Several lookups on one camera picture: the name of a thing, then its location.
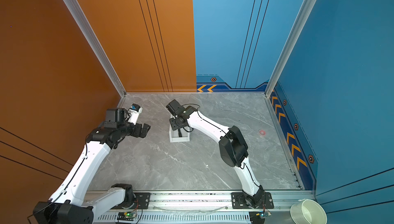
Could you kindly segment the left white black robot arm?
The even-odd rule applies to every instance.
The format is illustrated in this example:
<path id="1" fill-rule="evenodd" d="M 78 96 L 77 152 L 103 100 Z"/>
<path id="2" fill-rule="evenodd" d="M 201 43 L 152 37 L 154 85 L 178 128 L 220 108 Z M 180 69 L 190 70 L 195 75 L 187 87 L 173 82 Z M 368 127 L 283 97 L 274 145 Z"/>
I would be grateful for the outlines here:
<path id="1" fill-rule="evenodd" d="M 100 165 L 111 150 L 126 137 L 145 138 L 151 126 L 137 123 L 142 108 L 132 104 L 129 109 L 106 111 L 106 119 L 85 139 L 85 147 L 66 179 L 47 201 L 35 206 L 32 217 L 39 224 L 92 224 L 115 206 L 137 208 L 132 185 L 115 184 L 107 192 L 84 202 L 88 187 Z"/>

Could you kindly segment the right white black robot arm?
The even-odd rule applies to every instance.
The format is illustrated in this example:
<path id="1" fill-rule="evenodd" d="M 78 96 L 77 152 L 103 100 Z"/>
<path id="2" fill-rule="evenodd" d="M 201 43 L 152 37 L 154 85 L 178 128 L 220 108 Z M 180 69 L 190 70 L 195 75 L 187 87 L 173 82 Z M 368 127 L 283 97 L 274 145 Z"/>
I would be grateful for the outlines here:
<path id="1" fill-rule="evenodd" d="M 173 131 L 189 127 L 218 143 L 221 159 L 234 168 L 241 182 L 247 205 L 254 209 L 262 208 L 266 192 L 254 175 L 249 161 L 248 145 L 240 129 L 221 125 L 203 115 L 198 108 L 192 105 L 185 107 L 175 99 L 166 109 L 172 115 L 169 122 Z"/>

